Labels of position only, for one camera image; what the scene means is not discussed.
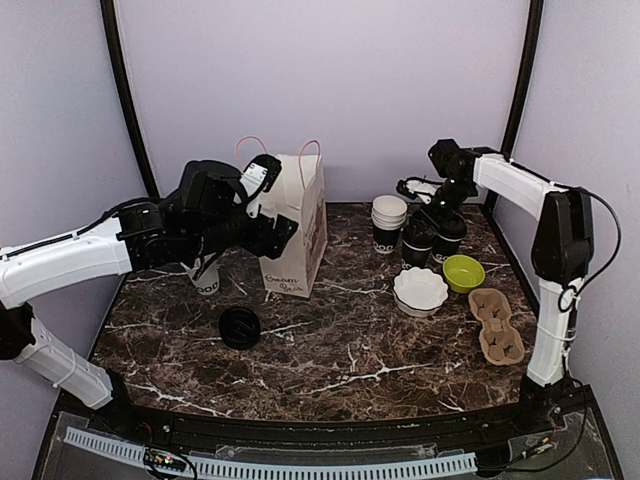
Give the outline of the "black paper coffee cup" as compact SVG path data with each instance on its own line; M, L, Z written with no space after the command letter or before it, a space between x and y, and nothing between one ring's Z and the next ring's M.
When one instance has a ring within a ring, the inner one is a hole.
M424 268L434 246L436 233L432 228L407 225L402 232L402 266Z
M466 234L467 227L461 216L455 215L444 222L438 229L431 251L434 261L442 264L450 256L455 255Z

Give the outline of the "stack of paper coffee cups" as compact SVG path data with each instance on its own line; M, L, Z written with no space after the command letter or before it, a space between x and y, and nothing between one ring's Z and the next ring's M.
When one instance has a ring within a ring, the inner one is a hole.
M407 216L407 203L393 195L377 197L372 204L374 250L390 254L398 241Z

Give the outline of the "stack of black cup lids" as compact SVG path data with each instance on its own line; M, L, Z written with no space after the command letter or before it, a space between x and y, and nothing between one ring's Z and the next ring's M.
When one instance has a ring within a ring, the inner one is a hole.
M218 330L221 340L227 347L244 351L253 348L259 342L261 324L253 310L233 306L221 314Z

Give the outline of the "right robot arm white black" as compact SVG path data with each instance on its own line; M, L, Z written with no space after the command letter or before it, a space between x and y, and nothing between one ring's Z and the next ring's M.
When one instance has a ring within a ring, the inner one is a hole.
M396 187L421 203L409 220L410 238L429 242L479 189L496 193L536 220L531 263L540 291L539 313L526 376L542 388L560 382L568 373L580 296L595 278L589 265L595 252L592 203L597 195L548 180L489 147L462 148L453 139L441 139L427 157L440 182L408 177Z

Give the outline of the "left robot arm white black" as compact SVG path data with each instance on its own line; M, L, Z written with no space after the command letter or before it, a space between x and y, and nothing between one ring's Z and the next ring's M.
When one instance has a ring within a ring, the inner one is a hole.
M120 436L141 427L119 376L96 366L54 336L31 301L108 276L184 266L200 285L216 260L239 246L256 257L279 258L296 221L262 211L282 171L280 160L256 156L244 170L217 160L192 160L168 196L138 197L96 221L56 237L1 251L1 357L38 373L86 407L101 411Z

